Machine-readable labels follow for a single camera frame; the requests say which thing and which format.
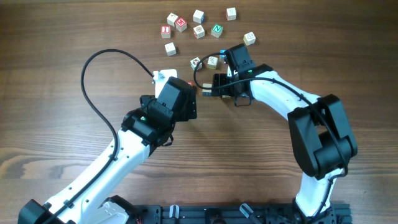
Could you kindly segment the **violin picture white block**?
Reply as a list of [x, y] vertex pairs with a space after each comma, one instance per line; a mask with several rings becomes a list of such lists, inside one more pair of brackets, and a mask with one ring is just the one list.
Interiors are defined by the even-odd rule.
[[207, 67], [209, 69], [216, 70], [217, 64], [218, 64], [218, 58], [217, 57], [214, 57], [214, 56], [208, 57]]

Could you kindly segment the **soccer ball picture block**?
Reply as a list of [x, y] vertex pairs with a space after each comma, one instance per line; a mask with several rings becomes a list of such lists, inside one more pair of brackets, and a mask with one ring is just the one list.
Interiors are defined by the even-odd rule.
[[194, 59], [192, 59], [192, 60], [190, 61], [190, 66], [191, 66], [191, 68], [192, 68], [193, 70], [194, 70], [194, 69], [199, 70], [199, 69], [202, 68], [203, 64], [200, 63], [200, 59], [199, 59], [198, 57], [196, 57], [196, 58], [194, 58]]

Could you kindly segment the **white red sided block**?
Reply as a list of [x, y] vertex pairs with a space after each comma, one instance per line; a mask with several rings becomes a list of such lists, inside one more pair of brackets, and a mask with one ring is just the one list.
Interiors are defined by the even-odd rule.
[[177, 53], [177, 49], [173, 42], [171, 42], [169, 44], [165, 44], [165, 51], [168, 56], [172, 56]]

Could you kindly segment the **blue letter X block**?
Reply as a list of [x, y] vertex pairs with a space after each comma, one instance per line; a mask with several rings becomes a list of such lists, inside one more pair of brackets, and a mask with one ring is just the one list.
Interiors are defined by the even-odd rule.
[[226, 63], [226, 55], [224, 54], [225, 52], [226, 52], [226, 49], [220, 50], [220, 61], [223, 63]]

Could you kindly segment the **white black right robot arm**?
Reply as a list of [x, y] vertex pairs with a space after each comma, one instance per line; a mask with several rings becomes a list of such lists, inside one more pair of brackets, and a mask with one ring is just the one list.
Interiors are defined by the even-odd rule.
[[293, 154], [303, 172], [294, 205], [305, 222], [325, 217], [336, 180], [348, 174], [348, 163], [358, 153], [342, 102], [335, 95], [303, 91], [272, 67], [256, 65], [244, 44], [219, 55], [228, 71], [214, 75], [214, 95], [263, 102], [288, 121]]

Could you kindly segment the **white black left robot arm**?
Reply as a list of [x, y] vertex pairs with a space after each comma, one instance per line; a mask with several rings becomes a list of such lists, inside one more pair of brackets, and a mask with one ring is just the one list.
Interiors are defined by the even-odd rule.
[[196, 96], [187, 82], [170, 77], [156, 96], [143, 95], [141, 107], [128, 112], [113, 141], [67, 188], [43, 205], [30, 200], [18, 223], [129, 223], [130, 205], [110, 197], [130, 171], [158, 147], [174, 140], [175, 124], [197, 117]]

